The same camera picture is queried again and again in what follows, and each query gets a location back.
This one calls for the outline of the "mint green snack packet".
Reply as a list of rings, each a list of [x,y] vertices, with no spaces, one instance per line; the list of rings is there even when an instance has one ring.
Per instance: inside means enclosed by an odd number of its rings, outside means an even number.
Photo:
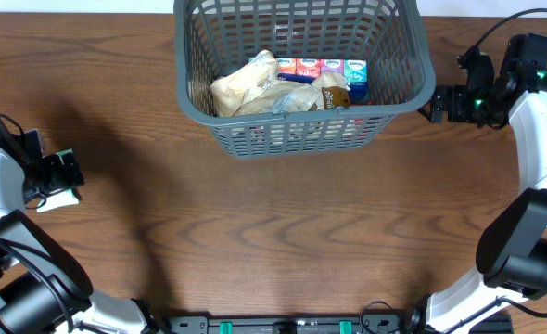
[[[77,188],[84,184],[79,163],[68,149],[43,157],[44,182],[40,187],[41,201],[35,208],[46,212],[56,208],[80,203]]]

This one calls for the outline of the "dried mushroom pouch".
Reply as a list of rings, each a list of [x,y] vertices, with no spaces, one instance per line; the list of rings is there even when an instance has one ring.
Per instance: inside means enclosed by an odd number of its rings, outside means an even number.
[[[342,74],[323,72],[311,86],[320,93],[314,103],[317,110],[347,109],[351,106],[348,87]]]

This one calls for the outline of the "Kleenex tissue multipack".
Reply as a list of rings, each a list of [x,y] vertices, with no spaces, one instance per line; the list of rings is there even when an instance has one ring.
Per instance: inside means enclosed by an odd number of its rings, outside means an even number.
[[[322,75],[332,72],[341,78],[352,103],[361,104],[368,97],[368,65],[358,59],[276,58],[278,78],[313,84]]]

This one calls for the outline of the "cream snack pouch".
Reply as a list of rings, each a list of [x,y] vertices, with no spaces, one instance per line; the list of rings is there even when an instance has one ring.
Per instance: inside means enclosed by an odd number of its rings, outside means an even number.
[[[279,64],[274,54],[262,50],[234,73],[215,80],[210,92],[219,117],[232,117],[243,105],[260,96],[278,81]]]

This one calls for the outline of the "tan paper bag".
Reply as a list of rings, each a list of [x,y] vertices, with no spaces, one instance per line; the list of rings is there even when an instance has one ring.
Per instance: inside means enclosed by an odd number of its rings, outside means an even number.
[[[306,83],[279,81],[261,95],[242,105],[234,116],[315,111],[324,108],[321,88]]]

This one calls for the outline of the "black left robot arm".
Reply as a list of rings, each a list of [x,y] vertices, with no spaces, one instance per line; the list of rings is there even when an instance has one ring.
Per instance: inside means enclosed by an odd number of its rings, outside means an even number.
[[[0,114],[0,333],[167,333],[145,302],[94,289],[77,260],[32,221],[73,195],[83,175],[69,150],[44,155],[36,130],[7,129]]]

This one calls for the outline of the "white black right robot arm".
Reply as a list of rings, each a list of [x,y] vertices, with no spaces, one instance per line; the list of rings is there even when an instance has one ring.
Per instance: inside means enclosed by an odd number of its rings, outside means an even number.
[[[402,333],[511,333],[508,307],[547,318],[524,304],[547,296],[547,36],[513,36],[498,71],[477,45],[458,64],[466,83],[437,87],[421,113],[434,123],[511,127],[519,195],[482,233],[474,267],[425,297]]]

